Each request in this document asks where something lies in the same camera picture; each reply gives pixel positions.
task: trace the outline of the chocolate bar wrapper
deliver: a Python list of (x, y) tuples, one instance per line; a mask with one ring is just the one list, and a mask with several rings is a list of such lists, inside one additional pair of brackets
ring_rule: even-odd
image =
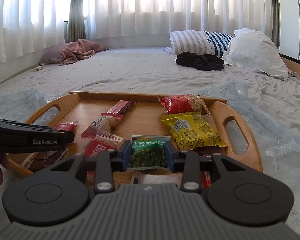
[(68, 148), (58, 151), (39, 152), (33, 154), (25, 167), (32, 172), (39, 171), (61, 160), (68, 152)]
[(120, 100), (107, 113), (124, 115), (135, 102)]
[(31, 166), (33, 159), (36, 155), (37, 153), (29, 153), (28, 156), (21, 163), (21, 167), (25, 167), (26, 169), (28, 169)]

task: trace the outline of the red biscuit wrapper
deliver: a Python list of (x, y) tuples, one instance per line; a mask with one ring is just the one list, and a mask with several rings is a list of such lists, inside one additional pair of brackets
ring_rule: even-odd
[(201, 171), (200, 172), (200, 177), (201, 177), (201, 187), (202, 188), (211, 186), (210, 172)]
[(202, 98), (192, 94), (175, 95), (166, 98), (158, 98), (159, 102), (166, 109), (168, 114), (181, 114), (188, 112), (201, 112), (204, 108), (205, 112), (210, 115), (210, 111), (205, 105)]
[[(106, 151), (109, 149), (115, 149), (115, 147), (107, 145), (104, 142), (100, 142), (98, 140), (93, 140), (90, 142), (89, 146), (87, 147), (86, 151), (84, 152), (84, 155), (86, 157), (95, 157), (98, 155), (99, 152)], [(92, 176), (95, 175), (94, 171), (89, 171), (88, 173)]]
[(107, 113), (124, 115), (135, 102), (120, 100)]
[(77, 125), (75, 122), (60, 122), (55, 126), (55, 130), (72, 131)]

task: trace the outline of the green curtain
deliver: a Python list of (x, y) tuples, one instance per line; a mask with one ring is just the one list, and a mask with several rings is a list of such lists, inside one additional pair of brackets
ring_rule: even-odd
[(86, 38), (82, 4), (82, 0), (71, 0), (70, 2), (70, 14), (67, 34), (68, 42)]

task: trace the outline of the white pillow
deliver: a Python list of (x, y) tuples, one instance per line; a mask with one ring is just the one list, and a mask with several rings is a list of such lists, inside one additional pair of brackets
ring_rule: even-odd
[(222, 56), (225, 64), (288, 80), (288, 68), (268, 36), (246, 28), (234, 31), (234, 34), (236, 37), (231, 39), (228, 50)]

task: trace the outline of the yellow snack bag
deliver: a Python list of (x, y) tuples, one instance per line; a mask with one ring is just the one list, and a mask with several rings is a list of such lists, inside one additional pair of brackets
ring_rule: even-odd
[(161, 121), (169, 127), (180, 150), (193, 150), (202, 146), (227, 146), (201, 117), (200, 112), (165, 114), (161, 116)]

